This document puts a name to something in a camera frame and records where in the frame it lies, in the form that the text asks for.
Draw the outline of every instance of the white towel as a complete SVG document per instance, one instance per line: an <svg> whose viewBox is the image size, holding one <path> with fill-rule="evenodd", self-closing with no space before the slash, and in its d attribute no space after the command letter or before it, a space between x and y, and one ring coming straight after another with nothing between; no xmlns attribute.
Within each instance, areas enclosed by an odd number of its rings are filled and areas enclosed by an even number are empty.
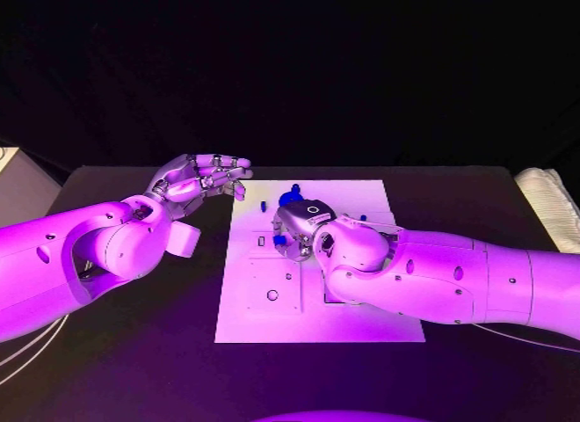
<svg viewBox="0 0 580 422"><path fill-rule="evenodd" d="M532 168L514 179L559 251L580 253L580 211L559 173Z"/></svg>

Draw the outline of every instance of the black backdrop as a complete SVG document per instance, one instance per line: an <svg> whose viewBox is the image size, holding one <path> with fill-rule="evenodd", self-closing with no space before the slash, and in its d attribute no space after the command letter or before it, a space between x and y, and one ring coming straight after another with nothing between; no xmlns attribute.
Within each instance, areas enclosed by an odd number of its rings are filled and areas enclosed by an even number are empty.
<svg viewBox="0 0 580 422"><path fill-rule="evenodd" d="M381 3L0 4L0 140L61 181L186 152L555 167L580 206L580 11Z"/></svg>

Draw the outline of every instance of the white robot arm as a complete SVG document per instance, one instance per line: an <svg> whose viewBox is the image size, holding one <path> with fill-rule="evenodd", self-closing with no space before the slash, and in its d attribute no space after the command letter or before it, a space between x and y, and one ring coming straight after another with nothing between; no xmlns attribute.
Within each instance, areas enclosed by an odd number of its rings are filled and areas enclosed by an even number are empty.
<svg viewBox="0 0 580 422"><path fill-rule="evenodd" d="M0 229L0 342L140 279L166 252L192 257L201 230L178 220L205 197L244 200L238 179L252 177L249 166L244 158L185 154L157 171L143 195Z"/></svg>
<svg viewBox="0 0 580 422"><path fill-rule="evenodd" d="M277 249L297 261L316 257L340 302L441 324L530 325L580 340L580 255L337 217L300 195L280 204Z"/></svg>

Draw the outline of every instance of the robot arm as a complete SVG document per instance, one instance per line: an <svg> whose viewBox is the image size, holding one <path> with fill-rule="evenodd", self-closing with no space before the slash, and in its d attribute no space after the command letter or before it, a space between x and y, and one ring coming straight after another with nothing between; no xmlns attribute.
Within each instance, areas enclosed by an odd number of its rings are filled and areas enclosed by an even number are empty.
<svg viewBox="0 0 580 422"><path fill-rule="evenodd" d="M252 177L248 167L247 159L185 154L159 170L144 195L0 229L0 342L140 279L166 251L192 257L201 230L178 220L209 196L244 200L238 179Z"/></svg>
<svg viewBox="0 0 580 422"><path fill-rule="evenodd" d="M278 242L303 251L288 258L314 255L337 300L434 323L523 324L580 340L580 255L398 226L382 233L375 227L383 224L329 211L310 224L309 207L307 200L280 207L278 226L290 234Z"/></svg>

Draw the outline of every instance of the blue object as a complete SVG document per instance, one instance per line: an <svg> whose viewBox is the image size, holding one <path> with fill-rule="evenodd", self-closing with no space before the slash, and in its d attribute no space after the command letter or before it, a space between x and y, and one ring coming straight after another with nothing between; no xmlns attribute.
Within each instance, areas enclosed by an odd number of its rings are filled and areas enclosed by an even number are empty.
<svg viewBox="0 0 580 422"><path fill-rule="evenodd" d="M283 235L274 236L274 244L278 246L280 244L287 244L287 237Z"/></svg>
<svg viewBox="0 0 580 422"><path fill-rule="evenodd" d="M297 184L293 185L293 190L285 192L280 197L280 206L284 207L290 202L296 200L303 200L303 196L300 194L301 188Z"/></svg>

